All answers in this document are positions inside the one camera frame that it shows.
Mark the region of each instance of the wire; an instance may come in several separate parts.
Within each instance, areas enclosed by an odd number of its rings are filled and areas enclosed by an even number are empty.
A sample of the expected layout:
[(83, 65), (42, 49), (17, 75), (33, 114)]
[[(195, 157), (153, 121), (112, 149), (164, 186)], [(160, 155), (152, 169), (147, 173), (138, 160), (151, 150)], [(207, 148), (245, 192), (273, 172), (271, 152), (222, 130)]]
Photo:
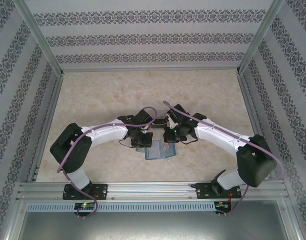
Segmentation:
[(227, 202), (228, 202), (228, 205), (231, 205), (231, 204), (232, 204), (231, 201), (232, 201), (232, 193), (229, 192), (229, 193), (228, 193), (228, 201), (227, 201)]
[(193, 143), (193, 142), (197, 142), (197, 139), (196, 140), (193, 140), (193, 141), (190, 141), (190, 142), (183, 142), (182, 140), (179, 140), (181, 143), (185, 144), (185, 145), (189, 145), (190, 143)]
[(231, 211), (229, 211), (229, 212), (224, 212), (224, 211), (221, 211), (221, 210), (218, 210), (218, 209), (216, 209), (216, 211), (225, 214), (225, 216), (226, 216), (226, 215), (232, 214), (232, 212), (235, 212), (236, 209), (237, 209), (237, 207), (238, 207), (238, 205), (240, 205), (240, 203), (243, 201), (244, 197), (246, 196), (246, 193), (247, 193), (247, 191), (248, 191), (248, 187), (249, 187), (249, 185), (246, 185), (246, 189), (245, 189), (245, 191), (244, 191), (242, 197), (240, 198), (240, 200), (237, 202), (237, 204), (234, 206), (234, 208), (233, 208)]
[(141, 131), (148, 131), (148, 130), (151, 128), (152, 124), (153, 124), (153, 123), (149, 124), (149, 126), (148, 126), (146, 129), (140, 128), (140, 130), (141, 130)]
[[(152, 118), (152, 120), (149, 122), (149, 123), (145, 123), (145, 124), (126, 124), (126, 123), (107, 123), (107, 124), (103, 124), (103, 125), (99, 125), (99, 126), (95, 126), (89, 130), (87, 130), (86, 132), (84, 132), (83, 134), (81, 134), (77, 139), (76, 141), (73, 143), (73, 145), (69, 148), (68, 152), (66, 153), (64, 159), (62, 160), (61, 164), (59, 165), (58, 169), (57, 169), (57, 173), (59, 172), (63, 172), (63, 174), (65, 175), (65, 177), (67, 178), (67, 180), (69, 181), (69, 183), (73, 186), (73, 188), (75, 188), (78, 192), (80, 192), (81, 194), (85, 195), (86, 197), (92, 199), (95, 203), (95, 207), (94, 207), (94, 210), (89, 213), (87, 216), (83, 216), (83, 219), (86, 219), (86, 218), (89, 218), (91, 215), (93, 215), (97, 209), (98, 209), (98, 202), (96, 200), (96, 198), (92, 197), (91, 195), (85, 193), (84, 191), (82, 191), (81, 189), (79, 189), (72, 181), (71, 179), (69, 178), (69, 176), (67, 175), (67, 173), (63, 170), (63, 166), (65, 165), (69, 155), (72, 153), (73, 149), (76, 147), (77, 143), (87, 134), (89, 134), (90, 132), (94, 131), (94, 130), (97, 130), (97, 129), (101, 129), (101, 128), (105, 128), (105, 127), (114, 127), (114, 126), (125, 126), (125, 127), (136, 127), (136, 128), (140, 128), (140, 127), (145, 127), (145, 126), (150, 126), (157, 118), (157, 110), (151, 106), (147, 106), (147, 107), (144, 107), (143, 109), (141, 110), (145, 110), (145, 109), (152, 109), (155, 113), (155, 116)], [(81, 209), (77, 209), (77, 212), (76, 212), (76, 215), (77, 217), (81, 217), (79, 215), (79, 211)]]
[(119, 140), (120, 145), (123, 145), (123, 146), (125, 146), (125, 147), (130, 148), (130, 149), (133, 149), (133, 148), (134, 148), (133, 146), (127, 146), (127, 145), (121, 143), (122, 141), (125, 141), (125, 140), (126, 140), (126, 138), (124, 138), (124, 139), (122, 139), (122, 140)]

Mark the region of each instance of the striped wall panel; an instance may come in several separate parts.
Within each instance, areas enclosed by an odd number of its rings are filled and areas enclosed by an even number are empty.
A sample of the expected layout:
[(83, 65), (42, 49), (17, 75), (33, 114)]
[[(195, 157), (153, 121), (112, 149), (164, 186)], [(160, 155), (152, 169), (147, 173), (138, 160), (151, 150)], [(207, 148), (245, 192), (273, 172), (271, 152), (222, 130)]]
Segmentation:
[(272, 0), (27, 0), (63, 70), (237, 67)]
[(0, 0), (0, 237), (37, 150), (57, 76), (11, 0)]
[(285, 1), (244, 77), (306, 239), (306, 0)]

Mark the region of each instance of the beige marble floor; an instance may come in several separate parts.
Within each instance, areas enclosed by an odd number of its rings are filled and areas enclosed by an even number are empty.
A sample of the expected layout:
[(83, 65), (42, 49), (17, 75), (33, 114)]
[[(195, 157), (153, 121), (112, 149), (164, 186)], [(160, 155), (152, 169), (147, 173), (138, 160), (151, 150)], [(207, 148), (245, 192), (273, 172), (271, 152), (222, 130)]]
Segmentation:
[[(37, 181), (66, 182), (56, 173), (58, 163), (49, 149), (68, 124), (99, 125), (135, 115), (148, 105), (167, 110), (163, 100), (253, 135), (234, 70), (66, 73)], [(221, 170), (236, 167), (233, 156), (210, 142), (178, 143), (176, 150), (177, 156), (148, 161), (143, 153), (114, 140), (91, 149), (84, 169), (94, 182), (160, 182), (211, 180)]]

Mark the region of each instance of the aluminum frame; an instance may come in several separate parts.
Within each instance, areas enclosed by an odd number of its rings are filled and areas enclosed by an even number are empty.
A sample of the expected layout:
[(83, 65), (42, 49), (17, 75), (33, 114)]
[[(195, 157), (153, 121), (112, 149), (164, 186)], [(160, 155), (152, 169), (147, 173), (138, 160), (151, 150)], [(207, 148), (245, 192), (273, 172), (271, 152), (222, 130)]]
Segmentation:
[[(100, 203), (161, 203), (161, 202), (213, 202), (219, 199), (197, 199), (196, 189), (190, 185), (195, 181), (186, 182), (107, 182), (107, 199)], [(82, 200), (63, 200), (64, 182), (28, 182), (21, 183), (14, 210), (10, 217), (4, 240), (17, 240), (24, 223), (29, 203), (80, 203)], [(240, 187), (244, 193), (245, 186)], [(283, 180), (263, 182), (259, 187), (250, 187), (246, 201), (275, 200), (280, 211), (288, 239), (302, 240), (293, 207)]]
[(25, 20), (25, 23), (29, 27), (30, 31), (32, 32), (36, 42), (42, 49), (43, 53), (45, 54), (48, 62), (52, 66), (54, 72), (57, 76), (60, 76), (63, 73), (63, 70), (61, 66), (59, 65), (59, 62), (53, 53), (51, 47), (49, 46), (43, 32), (41, 31), (36, 19), (34, 18), (34, 15), (30, 11), (29, 7), (26, 4), (25, 0), (14, 0), (14, 4), (17, 8), (17, 10), (22, 15), (23, 19)]

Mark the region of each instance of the metal panel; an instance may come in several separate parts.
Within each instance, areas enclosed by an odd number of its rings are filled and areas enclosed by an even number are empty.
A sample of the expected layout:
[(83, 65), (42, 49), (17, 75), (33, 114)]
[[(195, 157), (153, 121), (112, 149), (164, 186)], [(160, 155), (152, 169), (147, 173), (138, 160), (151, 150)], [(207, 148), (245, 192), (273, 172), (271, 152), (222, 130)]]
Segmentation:
[(28, 212), (21, 240), (286, 240), (275, 201), (243, 202), (228, 217), (213, 212)]
[[(73, 202), (34, 202), (29, 203), (29, 213), (64, 213), (74, 211)], [(97, 212), (101, 213), (143, 213), (143, 212), (203, 212), (215, 211), (213, 201), (203, 202), (100, 202)], [(92, 210), (81, 210), (81, 212), (92, 212)]]

